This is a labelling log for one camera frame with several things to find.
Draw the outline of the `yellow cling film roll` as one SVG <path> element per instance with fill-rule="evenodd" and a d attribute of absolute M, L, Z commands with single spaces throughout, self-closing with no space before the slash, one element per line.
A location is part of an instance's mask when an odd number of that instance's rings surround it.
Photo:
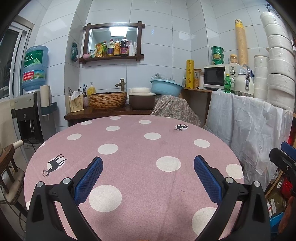
<path fill-rule="evenodd" d="M 186 88 L 194 88 L 194 60 L 186 61 Z"/>

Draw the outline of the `woven wicker sink basin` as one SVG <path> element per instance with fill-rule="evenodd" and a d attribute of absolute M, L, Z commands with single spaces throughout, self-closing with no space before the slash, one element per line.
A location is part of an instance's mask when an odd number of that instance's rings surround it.
<path fill-rule="evenodd" d="M 94 109 L 108 110 L 125 106 L 127 92 L 104 92 L 88 97 L 89 105 Z"/>

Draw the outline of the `white sheet cover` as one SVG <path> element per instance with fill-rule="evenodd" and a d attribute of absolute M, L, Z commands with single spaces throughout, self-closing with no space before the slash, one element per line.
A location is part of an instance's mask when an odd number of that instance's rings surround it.
<path fill-rule="evenodd" d="M 245 183 L 259 181 L 266 189 L 277 170 L 269 153 L 288 141 L 292 120 L 292 111 L 219 90 L 211 94 L 204 129 L 230 147 L 244 167 Z"/>

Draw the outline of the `white microwave oven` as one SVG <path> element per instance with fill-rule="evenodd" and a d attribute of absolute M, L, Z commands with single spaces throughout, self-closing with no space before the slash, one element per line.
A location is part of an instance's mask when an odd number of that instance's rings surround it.
<path fill-rule="evenodd" d="M 203 87 L 223 89 L 226 74 L 230 75 L 231 91 L 234 91 L 236 78 L 239 74 L 246 74 L 246 68 L 236 63 L 205 66 Z"/>

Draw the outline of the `floral cloth cover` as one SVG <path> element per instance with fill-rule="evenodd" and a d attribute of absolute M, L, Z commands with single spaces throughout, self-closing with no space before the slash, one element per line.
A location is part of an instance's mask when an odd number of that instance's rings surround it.
<path fill-rule="evenodd" d="M 156 96 L 151 115 L 174 118 L 201 127 L 200 119 L 190 108 L 187 101 L 172 95 Z"/>

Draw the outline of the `pink polka dot tablecloth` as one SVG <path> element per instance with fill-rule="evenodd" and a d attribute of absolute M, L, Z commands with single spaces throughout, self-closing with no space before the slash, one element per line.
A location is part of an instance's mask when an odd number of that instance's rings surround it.
<path fill-rule="evenodd" d="M 231 149 L 210 132 L 152 115 L 98 118 L 46 140 L 25 174 L 25 202 L 35 185 L 73 177 L 95 158 L 103 171 L 79 208 L 102 240 L 195 240 L 215 212 L 194 170 L 197 155 L 243 182 Z"/>

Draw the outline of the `brown white rice cooker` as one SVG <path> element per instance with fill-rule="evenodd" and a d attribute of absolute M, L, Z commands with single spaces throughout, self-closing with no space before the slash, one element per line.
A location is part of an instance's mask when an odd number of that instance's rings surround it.
<path fill-rule="evenodd" d="M 129 90 L 128 101 L 134 110 L 152 110 L 156 102 L 156 94 L 149 88 L 135 87 Z"/>

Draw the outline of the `wooden chair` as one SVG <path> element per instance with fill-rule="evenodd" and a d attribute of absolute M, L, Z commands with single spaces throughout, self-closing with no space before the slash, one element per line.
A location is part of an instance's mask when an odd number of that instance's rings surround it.
<path fill-rule="evenodd" d="M 5 148 L 1 147 L 1 193 L 4 200 L 1 203 L 6 203 L 18 217 L 18 222 L 22 231 L 23 217 L 27 217 L 28 211 L 19 202 L 21 192 L 23 190 L 23 181 L 25 172 L 20 169 L 14 160 L 16 149 L 23 145 L 22 140 L 18 140 Z"/>

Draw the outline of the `blue water jug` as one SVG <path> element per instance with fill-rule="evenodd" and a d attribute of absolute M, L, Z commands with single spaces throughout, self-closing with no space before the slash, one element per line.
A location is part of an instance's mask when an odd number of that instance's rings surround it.
<path fill-rule="evenodd" d="M 25 92 L 40 89 L 46 84 L 49 49 L 43 45 L 27 49 L 23 60 L 22 89 Z"/>

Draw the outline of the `light blue plastic basin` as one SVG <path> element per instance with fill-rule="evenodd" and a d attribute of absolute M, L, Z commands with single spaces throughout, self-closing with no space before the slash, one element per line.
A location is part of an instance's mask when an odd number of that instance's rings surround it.
<path fill-rule="evenodd" d="M 171 95 L 178 97 L 183 90 L 183 86 L 173 80 L 153 79 L 152 92 L 157 95 Z"/>

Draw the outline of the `tall stack white bowls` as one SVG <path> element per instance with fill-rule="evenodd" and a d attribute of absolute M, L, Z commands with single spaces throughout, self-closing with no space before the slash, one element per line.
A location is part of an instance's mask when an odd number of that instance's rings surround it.
<path fill-rule="evenodd" d="M 275 14 L 261 13 L 268 42 L 267 101 L 289 111 L 295 109 L 295 55 L 288 30 Z"/>

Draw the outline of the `white electric kettle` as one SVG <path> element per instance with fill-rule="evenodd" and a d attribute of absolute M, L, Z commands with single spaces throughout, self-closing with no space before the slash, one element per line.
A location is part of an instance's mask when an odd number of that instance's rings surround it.
<path fill-rule="evenodd" d="M 251 79 L 251 71 L 247 65 L 244 65 L 246 70 L 239 73 L 234 83 L 234 94 L 238 96 L 254 96 L 254 83 Z"/>

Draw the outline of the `wooden side shelf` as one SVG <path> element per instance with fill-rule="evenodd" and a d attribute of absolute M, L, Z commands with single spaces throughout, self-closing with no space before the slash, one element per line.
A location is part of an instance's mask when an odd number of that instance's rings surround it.
<path fill-rule="evenodd" d="M 212 97 L 212 90 L 199 89 L 199 88 L 184 88 L 180 95 L 189 104 L 189 107 L 198 116 L 201 127 L 206 123 L 209 105 Z"/>

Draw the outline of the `stack of paper cups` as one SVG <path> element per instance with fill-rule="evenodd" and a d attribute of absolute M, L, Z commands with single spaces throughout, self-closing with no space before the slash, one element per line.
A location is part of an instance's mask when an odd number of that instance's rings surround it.
<path fill-rule="evenodd" d="M 238 48 L 238 63 L 248 65 L 247 39 L 243 23 L 240 19 L 235 20 L 236 42 Z"/>

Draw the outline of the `green soda bottle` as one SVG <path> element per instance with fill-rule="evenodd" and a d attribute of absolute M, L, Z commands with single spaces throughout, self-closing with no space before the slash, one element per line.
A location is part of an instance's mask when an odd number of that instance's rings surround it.
<path fill-rule="evenodd" d="M 226 74 L 226 77 L 224 79 L 224 92 L 230 93 L 231 92 L 231 79 L 230 74 Z"/>

